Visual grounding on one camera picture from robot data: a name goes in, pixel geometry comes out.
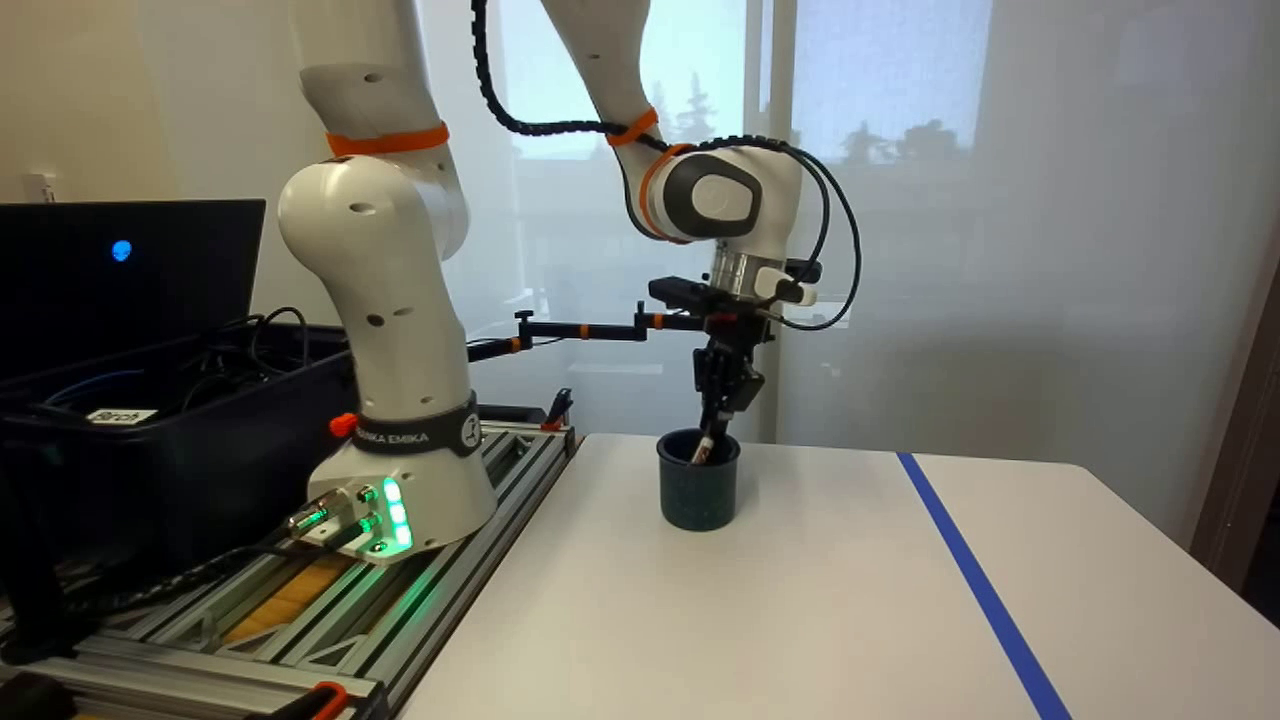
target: blue light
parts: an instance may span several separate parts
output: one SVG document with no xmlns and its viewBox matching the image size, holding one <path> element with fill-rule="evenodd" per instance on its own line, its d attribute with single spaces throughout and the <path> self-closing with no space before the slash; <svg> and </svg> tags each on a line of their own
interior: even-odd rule
<svg viewBox="0 0 1280 720">
<path fill-rule="evenodd" d="M 133 259 L 133 241 L 119 235 L 119 241 L 111 244 L 111 259 L 117 259 L 117 265 L 127 265 L 127 259 Z"/>
</svg>

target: white wall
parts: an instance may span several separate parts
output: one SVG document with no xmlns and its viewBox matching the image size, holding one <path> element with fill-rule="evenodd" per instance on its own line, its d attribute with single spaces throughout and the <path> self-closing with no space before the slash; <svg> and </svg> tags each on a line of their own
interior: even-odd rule
<svg viewBox="0 0 1280 720">
<path fill-rule="evenodd" d="M 878 33 L 869 0 L 836 10 Z M 845 332 L 783 342 L 778 407 L 756 424 L 804 445 L 1078 460 L 1181 533 L 1280 206 L 1276 14 L 996 0 L 972 154 L 840 166 L 865 211 L 865 306 Z M 512 166 L 467 84 L 462 18 L 435 20 L 450 33 L 431 73 L 477 199 L 450 270 L 462 315 L 538 300 L 624 322 L 643 271 L 701 265 L 629 234 L 605 161 Z M 23 197 L 31 166 L 55 169 L 64 197 L 274 197 L 322 154 L 281 0 L 8 0 L 0 49 L 0 199 Z M 840 70 L 884 82 L 905 57 Z M 797 118 L 800 132 L 845 122 Z M 332 322 L 266 234 L 255 306 L 283 300 Z M 593 427 L 656 431 L 690 420 L 680 347 L 561 343 L 477 374 L 578 383 Z"/>
</svg>

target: blue line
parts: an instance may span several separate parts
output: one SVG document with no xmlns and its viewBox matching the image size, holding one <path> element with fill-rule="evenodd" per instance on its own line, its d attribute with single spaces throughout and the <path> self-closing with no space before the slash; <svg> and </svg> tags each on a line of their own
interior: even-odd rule
<svg viewBox="0 0 1280 720">
<path fill-rule="evenodd" d="M 905 471 L 915 485 L 915 497 L 922 506 L 922 511 L 932 516 L 934 533 L 944 537 L 972 599 L 983 607 L 991 637 L 999 640 L 1015 679 L 1025 685 L 1029 701 L 1035 704 L 1039 720 L 1066 720 L 1066 704 L 1057 697 L 1053 679 L 1042 676 L 1033 644 L 1025 640 L 1025 631 L 1015 627 L 1015 619 L 1006 615 L 996 583 L 986 579 L 983 563 L 972 557 L 962 533 L 956 528 L 946 506 L 934 497 L 934 489 L 928 485 L 922 469 L 915 465 L 912 453 L 897 453 L 897 460 L 905 465 Z"/>
</svg>

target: table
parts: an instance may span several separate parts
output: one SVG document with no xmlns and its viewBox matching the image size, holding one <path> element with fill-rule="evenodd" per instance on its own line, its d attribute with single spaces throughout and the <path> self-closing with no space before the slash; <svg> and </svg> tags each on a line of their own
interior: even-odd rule
<svg viewBox="0 0 1280 720">
<path fill-rule="evenodd" d="M 680 533 L 653 441 L 588 437 L 403 718 L 1249 720 L 1280 631 L 1071 465 L 749 445 Z"/>
</svg>

